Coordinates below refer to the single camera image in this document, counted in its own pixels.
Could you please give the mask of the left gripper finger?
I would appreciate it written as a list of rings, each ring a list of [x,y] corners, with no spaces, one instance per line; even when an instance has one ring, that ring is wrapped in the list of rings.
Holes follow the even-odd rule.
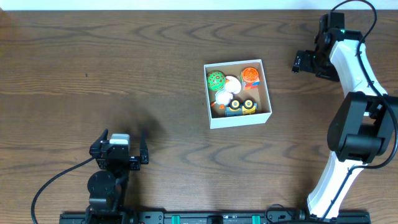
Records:
[[[107,141],[108,138],[108,129],[105,129],[100,137],[90,146],[89,152],[100,152],[101,147],[104,142]]]
[[[139,145],[139,152],[140,152],[140,156],[141,157],[148,157],[148,148],[147,148],[147,144],[146,144],[146,134],[143,131],[141,133],[141,141],[140,141],[140,145]]]

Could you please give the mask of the orange round disc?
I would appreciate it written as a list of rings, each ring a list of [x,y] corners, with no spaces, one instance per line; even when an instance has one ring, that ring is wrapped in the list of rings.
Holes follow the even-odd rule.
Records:
[[[259,72],[254,67],[247,67],[241,72],[244,82],[254,83],[259,78]]]

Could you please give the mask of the colourful puzzle cube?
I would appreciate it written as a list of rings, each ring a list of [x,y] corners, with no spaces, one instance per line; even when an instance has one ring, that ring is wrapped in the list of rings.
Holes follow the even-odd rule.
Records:
[[[255,75],[253,77],[249,77],[249,79],[247,79],[246,76],[241,75],[242,90],[256,89],[256,88],[258,88],[260,83],[261,83],[261,81],[260,81],[258,75]]]

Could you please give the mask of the white toy duck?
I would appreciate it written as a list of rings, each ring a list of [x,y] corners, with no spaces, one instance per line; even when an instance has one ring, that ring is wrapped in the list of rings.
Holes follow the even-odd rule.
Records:
[[[226,76],[226,83],[221,90],[215,93],[215,100],[210,106],[218,105],[219,109],[225,109],[233,100],[234,95],[242,90],[241,82],[234,76]]]

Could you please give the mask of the grey yellow toy truck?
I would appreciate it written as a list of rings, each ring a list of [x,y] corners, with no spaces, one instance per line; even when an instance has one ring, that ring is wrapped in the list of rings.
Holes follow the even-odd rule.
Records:
[[[254,114],[257,110],[257,103],[252,100],[245,100],[242,103],[238,100],[233,100],[228,107],[225,108],[225,116],[243,116]]]

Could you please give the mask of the green numbered ball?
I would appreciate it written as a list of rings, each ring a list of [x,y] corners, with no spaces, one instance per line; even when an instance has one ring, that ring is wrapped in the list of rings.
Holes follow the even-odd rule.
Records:
[[[226,78],[223,72],[219,70],[213,70],[207,75],[208,89],[211,91],[219,91],[224,88],[226,84]]]

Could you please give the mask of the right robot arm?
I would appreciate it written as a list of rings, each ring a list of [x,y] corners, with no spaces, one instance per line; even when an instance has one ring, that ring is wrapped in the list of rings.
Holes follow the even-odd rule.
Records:
[[[298,51],[294,73],[308,72],[341,83],[345,98],[328,128],[325,170],[307,197],[317,221],[340,221],[340,205],[355,178],[397,139],[397,97],[377,81],[366,56],[364,35],[345,28],[345,15],[321,16],[315,50]]]

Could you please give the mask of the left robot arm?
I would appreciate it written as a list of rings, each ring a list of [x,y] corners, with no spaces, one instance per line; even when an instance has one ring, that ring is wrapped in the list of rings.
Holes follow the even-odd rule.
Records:
[[[124,207],[124,199],[131,171],[139,171],[149,163],[149,150],[145,136],[141,136],[139,155],[130,155],[130,135],[112,134],[108,130],[90,146],[89,154],[100,170],[88,180],[90,193],[82,223],[138,223],[138,214]]]

